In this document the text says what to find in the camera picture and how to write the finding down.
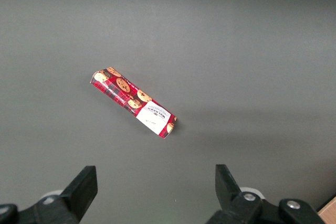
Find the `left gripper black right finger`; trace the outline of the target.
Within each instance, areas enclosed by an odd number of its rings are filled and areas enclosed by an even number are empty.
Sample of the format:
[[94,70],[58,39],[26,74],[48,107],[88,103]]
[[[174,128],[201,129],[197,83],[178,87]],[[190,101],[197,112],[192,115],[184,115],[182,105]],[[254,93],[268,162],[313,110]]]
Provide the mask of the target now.
[[226,165],[216,165],[215,190],[221,206],[207,223],[324,223],[308,203],[285,198],[275,206],[252,191],[242,191]]

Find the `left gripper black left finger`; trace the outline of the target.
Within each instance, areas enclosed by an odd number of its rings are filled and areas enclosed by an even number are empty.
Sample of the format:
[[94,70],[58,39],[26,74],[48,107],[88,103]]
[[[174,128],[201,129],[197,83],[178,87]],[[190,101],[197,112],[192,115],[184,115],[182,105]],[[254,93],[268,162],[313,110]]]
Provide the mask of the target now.
[[95,166],[86,166],[60,193],[49,195],[19,211],[1,204],[1,223],[79,223],[98,192]]

